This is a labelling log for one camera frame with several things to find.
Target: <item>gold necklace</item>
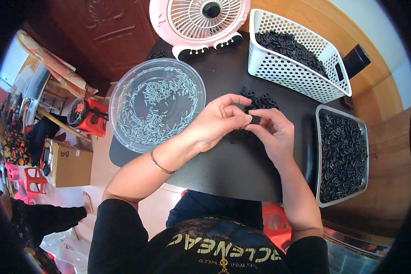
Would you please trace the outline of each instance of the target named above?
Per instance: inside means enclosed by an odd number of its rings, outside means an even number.
[[[222,260],[219,261],[219,265],[222,266],[222,270],[218,272],[219,273],[228,273],[228,270],[225,268],[226,265],[228,265],[228,261],[225,259],[224,255],[222,255]]]

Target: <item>plastic bag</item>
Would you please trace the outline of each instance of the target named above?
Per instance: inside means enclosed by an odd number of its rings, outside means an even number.
[[[86,240],[78,240],[72,228],[44,236],[40,247],[52,254],[55,260],[69,263],[81,270],[81,273],[87,272],[90,243]]]

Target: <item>fan grille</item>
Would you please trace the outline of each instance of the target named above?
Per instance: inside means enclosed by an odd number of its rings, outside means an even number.
[[[203,7],[207,3],[220,5],[215,18],[207,18]],[[175,32],[188,40],[209,40],[229,29],[241,13],[241,0],[171,0],[169,21]]]

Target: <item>tiled floor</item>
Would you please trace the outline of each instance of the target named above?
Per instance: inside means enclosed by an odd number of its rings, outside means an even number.
[[[66,141],[77,146],[85,146],[87,149],[93,150],[92,174],[89,186],[70,187],[70,188],[55,188],[51,184],[47,186],[47,195],[39,195],[36,199],[37,203],[52,204],[56,206],[71,207],[82,206],[82,191],[88,192],[92,198],[93,206],[96,208],[100,205],[102,194],[105,187],[113,178],[114,174],[119,170],[110,161],[109,151],[111,140],[113,138],[113,130],[110,124],[107,124],[106,135],[104,138],[95,139],[92,136],[92,148],[84,141],[77,140],[75,136],[67,135]],[[143,225],[148,231],[149,239],[160,233],[166,228],[165,223],[169,215],[169,211],[180,200],[181,193],[185,189],[163,184],[160,189],[144,199],[138,204],[138,213],[142,219]],[[89,215],[83,219],[82,223],[75,227],[76,233],[80,239],[91,241],[93,237],[93,228],[96,220],[96,215]]]

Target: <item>white plastic basket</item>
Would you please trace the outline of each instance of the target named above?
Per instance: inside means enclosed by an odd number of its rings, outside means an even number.
[[[270,30],[293,34],[299,43],[323,62],[329,79],[285,55],[260,46],[255,34]],[[343,75],[342,80],[339,80],[337,69]],[[260,9],[252,9],[250,13],[248,72],[301,92],[321,103],[344,95],[351,96],[343,61],[338,50],[329,41],[302,25]]]

